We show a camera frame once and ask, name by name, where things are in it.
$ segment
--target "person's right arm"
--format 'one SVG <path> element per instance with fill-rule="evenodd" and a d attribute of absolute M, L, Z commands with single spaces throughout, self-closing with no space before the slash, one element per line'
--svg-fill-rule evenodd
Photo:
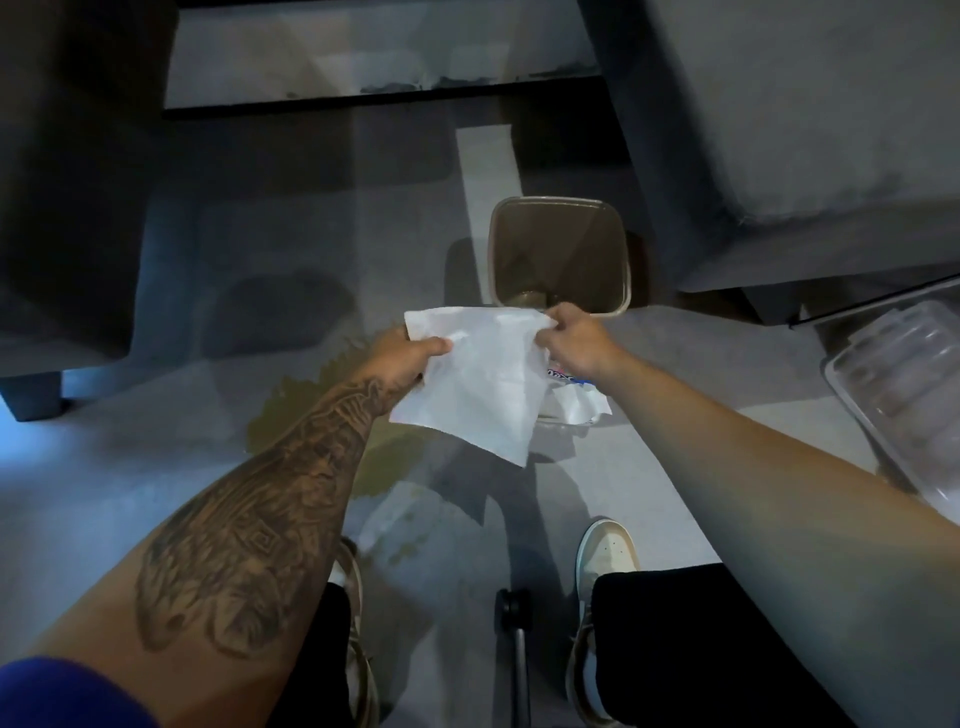
<path fill-rule="evenodd" d="M 848 715 L 957 725 L 960 527 L 632 357 L 575 306 L 548 313 L 558 326 L 538 343 L 622 407 L 724 564 Z"/>

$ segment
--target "clear plastic lid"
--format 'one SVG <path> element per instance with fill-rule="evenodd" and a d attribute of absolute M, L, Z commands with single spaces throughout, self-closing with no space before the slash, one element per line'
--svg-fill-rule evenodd
<path fill-rule="evenodd" d="M 960 317 L 936 301 L 888 311 L 825 374 L 926 501 L 960 523 Z"/>

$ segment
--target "beige sneaker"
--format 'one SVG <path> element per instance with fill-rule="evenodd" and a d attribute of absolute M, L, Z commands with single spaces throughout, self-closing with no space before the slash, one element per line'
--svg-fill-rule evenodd
<path fill-rule="evenodd" d="M 600 518 L 590 524 L 577 549 L 575 580 L 580 601 L 580 627 L 566 663 L 566 698 L 589 728 L 613 728 L 620 723 L 603 717 L 590 706 L 584 688 L 584 662 L 594 649 L 590 600 L 593 585 L 605 573 L 639 571 L 634 540 L 618 522 Z"/>
<path fill-rule="evenodd" d="M 350 601 L 350 636 L 347 643 L 347 684 L 350 709 L 357 728 L 380 725 L 380 698 L 373 680 L 370 661 L 360 646 L 360 618 L 363 614 L 363 581 L 353 557 L 351 544 L 341 540 L 329 581 L 344 588 Z"/>

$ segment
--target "bare forearm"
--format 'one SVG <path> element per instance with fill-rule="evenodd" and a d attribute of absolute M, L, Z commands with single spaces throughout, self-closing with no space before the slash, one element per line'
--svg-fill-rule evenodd
<path fill-rule="evenodd" d="M 232 720 L 262 722 L 330 574 L 384 389 L 365 377 L 331 390 L 148 536 L 36 651 L 91 665 L 164 721 L 209 724 L 204 702 L 229 693 Z"/>
<path fill-rule="evenodd" d="M 960 680 L 960 529 L 631 357 L 600 383 L 724 563 L 854 717 L 956 718 L 945 689 Z"/>

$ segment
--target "tattoo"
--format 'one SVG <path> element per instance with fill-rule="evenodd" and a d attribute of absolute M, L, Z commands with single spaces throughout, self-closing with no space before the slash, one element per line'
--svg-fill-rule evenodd
<path fill-rule="evenodd" d="M 375 378 L 338 386 L 160 528 L 136 580 L 146 649 L 158 652 L 198 623 L 220 652 L 255 657 L 297 610 L 316 606 L 384 396 Z"/>

